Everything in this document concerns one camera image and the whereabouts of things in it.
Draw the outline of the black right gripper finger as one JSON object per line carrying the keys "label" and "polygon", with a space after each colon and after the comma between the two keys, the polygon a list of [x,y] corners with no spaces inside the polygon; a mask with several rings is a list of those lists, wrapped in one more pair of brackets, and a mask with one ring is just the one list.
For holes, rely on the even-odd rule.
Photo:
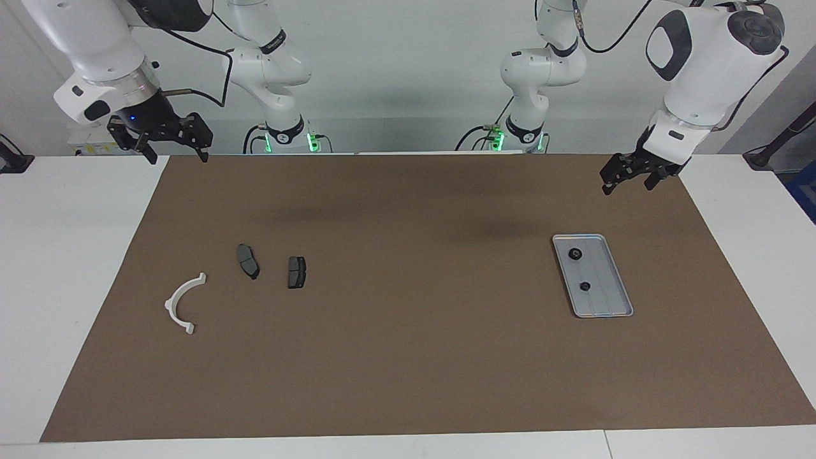
{"label": "black right gripper finger", "polygon": [[149,145],[149,135],[147,133],[139,133],[134,137],[126,127],[126,123],[120,117],[111,117],[107,123],[108,133],[111,134],[114,142],[120,149],[135,152],[148,160],[152,165],[157,164],[157,154]]}
{"label": "black right gripper finger", "polygon": [[180,117],[172,127],[172,134],[176,143],[192,148],[202,163],[208,162],[213,132],[199,113]]}

